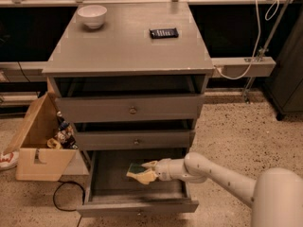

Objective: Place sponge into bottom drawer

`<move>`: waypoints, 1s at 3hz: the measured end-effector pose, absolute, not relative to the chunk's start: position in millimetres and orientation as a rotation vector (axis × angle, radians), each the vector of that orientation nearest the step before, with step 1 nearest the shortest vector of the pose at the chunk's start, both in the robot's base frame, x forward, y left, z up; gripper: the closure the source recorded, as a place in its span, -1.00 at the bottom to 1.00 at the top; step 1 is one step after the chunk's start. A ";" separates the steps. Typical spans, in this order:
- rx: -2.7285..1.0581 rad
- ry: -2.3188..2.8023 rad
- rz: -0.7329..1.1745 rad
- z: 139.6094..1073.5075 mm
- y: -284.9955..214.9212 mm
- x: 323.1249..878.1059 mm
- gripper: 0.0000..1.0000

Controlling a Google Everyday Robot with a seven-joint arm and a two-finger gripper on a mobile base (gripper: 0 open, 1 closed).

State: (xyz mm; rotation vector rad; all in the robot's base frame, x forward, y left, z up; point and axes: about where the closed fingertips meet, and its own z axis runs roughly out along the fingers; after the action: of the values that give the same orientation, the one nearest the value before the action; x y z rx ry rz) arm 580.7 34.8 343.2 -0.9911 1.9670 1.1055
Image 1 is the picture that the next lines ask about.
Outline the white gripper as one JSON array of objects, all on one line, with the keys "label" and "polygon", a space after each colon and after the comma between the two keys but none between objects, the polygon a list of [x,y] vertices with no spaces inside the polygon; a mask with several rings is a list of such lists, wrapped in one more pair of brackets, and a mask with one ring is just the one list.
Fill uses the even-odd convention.
[{"label": "white gripper", "polygon": [[153,171],[141,172],[134,174],[134,178],[142,184],[150,184],[157,177],[160,181],[182,180],[185,174],[185,166],[183,159],[162,159],[158,161],[150,161],[141,166],[145,168],[154,168]]}]

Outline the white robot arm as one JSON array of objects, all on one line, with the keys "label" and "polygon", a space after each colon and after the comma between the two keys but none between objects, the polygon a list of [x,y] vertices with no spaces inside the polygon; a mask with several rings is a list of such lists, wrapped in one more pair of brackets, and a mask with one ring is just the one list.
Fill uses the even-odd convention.
[{"label": "white robot arm", "polygon": [[303,227],[303,179],[285,168],[267,169],[254,180],[190,152],[182,159],[132,164],[127,175],[142,184],[210,179],[252,209],[251,227]]}]

